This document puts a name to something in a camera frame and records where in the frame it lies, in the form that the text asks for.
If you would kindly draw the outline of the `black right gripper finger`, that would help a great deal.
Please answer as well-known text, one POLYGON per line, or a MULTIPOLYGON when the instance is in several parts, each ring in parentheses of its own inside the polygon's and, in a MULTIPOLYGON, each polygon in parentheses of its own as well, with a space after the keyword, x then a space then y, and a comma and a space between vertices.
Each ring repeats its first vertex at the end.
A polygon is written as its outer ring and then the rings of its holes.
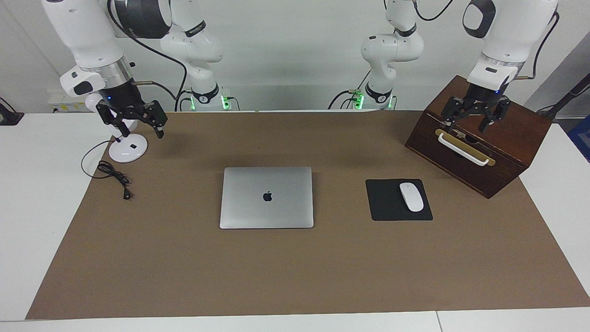
POLYGON ((109 107, 95 107, 103 123, 109 128, 112 136, 116 139, 127 137, 127 131, 121 131, 119 126, 121 122, 116 120, 116 116, 109 107))
POLYGON ((139 121, 153 128, 158 139, 164 138, 164 126, 168 116, 157 100, 136 104, 136 115, 139 121))

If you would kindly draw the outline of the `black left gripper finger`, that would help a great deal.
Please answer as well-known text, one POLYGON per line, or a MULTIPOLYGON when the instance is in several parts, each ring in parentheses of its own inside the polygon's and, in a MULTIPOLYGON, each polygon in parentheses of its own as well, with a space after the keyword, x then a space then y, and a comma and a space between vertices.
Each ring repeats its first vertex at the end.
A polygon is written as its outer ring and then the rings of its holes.
POLYGON ((471 99, 450 97, 441 111, 442 121, 445 123, 444 131, 451 132, 457 121, 469 116, 471 99))
POLYGON ((484 133, 494 122, 502 120, 510 108, 510 105, 510 99, 500 99, 495 103, 482 103, 481 111, 484 119, 481 120, 478 130, 481 133, 484 133))

